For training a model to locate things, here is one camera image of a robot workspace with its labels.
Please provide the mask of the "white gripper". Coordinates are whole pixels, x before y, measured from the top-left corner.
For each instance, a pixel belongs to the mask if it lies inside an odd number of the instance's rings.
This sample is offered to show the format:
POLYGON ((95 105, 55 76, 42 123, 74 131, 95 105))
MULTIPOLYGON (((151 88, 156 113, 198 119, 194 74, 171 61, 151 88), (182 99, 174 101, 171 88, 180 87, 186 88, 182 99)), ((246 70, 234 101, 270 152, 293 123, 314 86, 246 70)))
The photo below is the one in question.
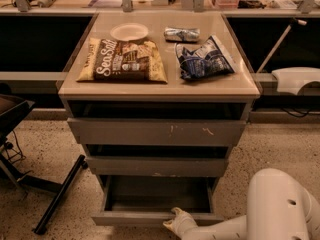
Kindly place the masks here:
POLYGON ((174 232, 180 239, 190 239, 194 235, 194 230, 198 228, 193 217, 179 207, 173 207, 171 212, 175 217, 164 221, 163 226, 174 232))

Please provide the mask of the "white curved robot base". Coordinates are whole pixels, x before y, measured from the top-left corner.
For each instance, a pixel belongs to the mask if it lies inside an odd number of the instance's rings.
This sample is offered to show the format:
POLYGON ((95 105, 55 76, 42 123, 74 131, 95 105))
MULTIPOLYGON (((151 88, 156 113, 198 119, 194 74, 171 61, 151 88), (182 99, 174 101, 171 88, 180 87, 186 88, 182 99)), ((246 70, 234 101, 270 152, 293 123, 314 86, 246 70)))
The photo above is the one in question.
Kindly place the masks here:
POLYGON ((313 67, 289 67, 272 71, 277 80, 277 91, 297 95, 312 82, 320 83, 320 69, 313 67))

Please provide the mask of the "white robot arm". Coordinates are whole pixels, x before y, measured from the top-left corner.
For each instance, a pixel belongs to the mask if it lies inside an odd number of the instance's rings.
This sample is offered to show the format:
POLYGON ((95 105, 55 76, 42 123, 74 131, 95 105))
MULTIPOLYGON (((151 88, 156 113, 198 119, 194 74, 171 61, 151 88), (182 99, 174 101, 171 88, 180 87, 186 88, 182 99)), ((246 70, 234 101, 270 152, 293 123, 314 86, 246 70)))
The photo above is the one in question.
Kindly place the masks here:
POLYGON ((320 234, 320 204, 289 174, 273 168, 251 179, 245 215, 199 226, 182 209, 163 225, 181 240, 313 240, 320 234))

